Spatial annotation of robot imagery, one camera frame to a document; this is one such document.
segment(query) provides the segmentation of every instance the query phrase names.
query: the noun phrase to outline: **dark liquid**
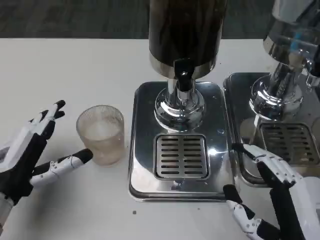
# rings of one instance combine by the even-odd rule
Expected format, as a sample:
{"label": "dark liquid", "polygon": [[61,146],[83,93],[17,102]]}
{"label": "dark liquid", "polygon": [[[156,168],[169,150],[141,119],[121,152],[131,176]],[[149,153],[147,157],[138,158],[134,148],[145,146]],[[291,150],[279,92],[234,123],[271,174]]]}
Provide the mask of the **dark liquid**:
{"label": "dark liquid", "polygon": [[150,52],[169,66],[183,58],[195,66],[213,60],[226,5],[227,0],[150,0]]}

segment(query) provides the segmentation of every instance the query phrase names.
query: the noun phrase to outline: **tap handle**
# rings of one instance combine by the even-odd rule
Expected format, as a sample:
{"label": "tap handle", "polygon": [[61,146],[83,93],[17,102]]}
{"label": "tap handle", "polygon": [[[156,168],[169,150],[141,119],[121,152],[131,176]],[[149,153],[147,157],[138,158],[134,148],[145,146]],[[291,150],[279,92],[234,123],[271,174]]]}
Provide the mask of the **tap handle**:
{"label": "tap handle", "polygon": [[182,92],[190,91],[193,88],[194,62],[190,58],[181,58],[175,60],[173,66],[178,89]]}

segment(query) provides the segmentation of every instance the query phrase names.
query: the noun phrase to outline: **glass cup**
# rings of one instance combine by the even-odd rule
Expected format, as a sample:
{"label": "glass cup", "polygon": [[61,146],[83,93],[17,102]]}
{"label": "glass cup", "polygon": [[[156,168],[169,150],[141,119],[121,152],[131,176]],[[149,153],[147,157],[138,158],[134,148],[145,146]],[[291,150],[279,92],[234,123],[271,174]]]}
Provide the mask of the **glass cup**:
{"label": "glass cup", "polygon": [[124,129],[124,116],[109,105],[90,107],[76,121],[76,131],[98,165],[110,166],[123,157]]}

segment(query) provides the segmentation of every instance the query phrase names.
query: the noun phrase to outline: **dispenser base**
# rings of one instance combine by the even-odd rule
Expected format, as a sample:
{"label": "dispenser base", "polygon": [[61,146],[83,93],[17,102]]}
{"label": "dispenser base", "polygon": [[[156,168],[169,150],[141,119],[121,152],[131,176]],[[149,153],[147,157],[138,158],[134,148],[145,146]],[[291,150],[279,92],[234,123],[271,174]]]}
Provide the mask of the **dispenser base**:
{"label": "dispenser base", "polygon": [[224,201],[234,183],[221,89],[198,82],[205,112],[201,124],[173,132],[156,120],[157,95],[166,82],[146,82],[135,92],[129,157],[129,191],[138,201]]}

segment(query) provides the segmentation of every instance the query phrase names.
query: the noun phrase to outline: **metal grate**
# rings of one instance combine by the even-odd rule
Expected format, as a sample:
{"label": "metal grate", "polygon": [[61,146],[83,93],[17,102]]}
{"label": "metal grate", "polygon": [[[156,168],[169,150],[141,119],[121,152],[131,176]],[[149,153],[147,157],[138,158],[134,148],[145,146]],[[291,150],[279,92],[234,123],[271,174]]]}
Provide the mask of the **metal grate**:
{"label": "metal grate", "polygon": [[161,135],[156,140],[155,172],[160,178],[205,178],[208,161],[202,135]]}
{"label": "metal grate", "polygon": [[304,124],[262,123],[260,130],[265,149],[282,157],[290,165],[319,164],[316,144]]}

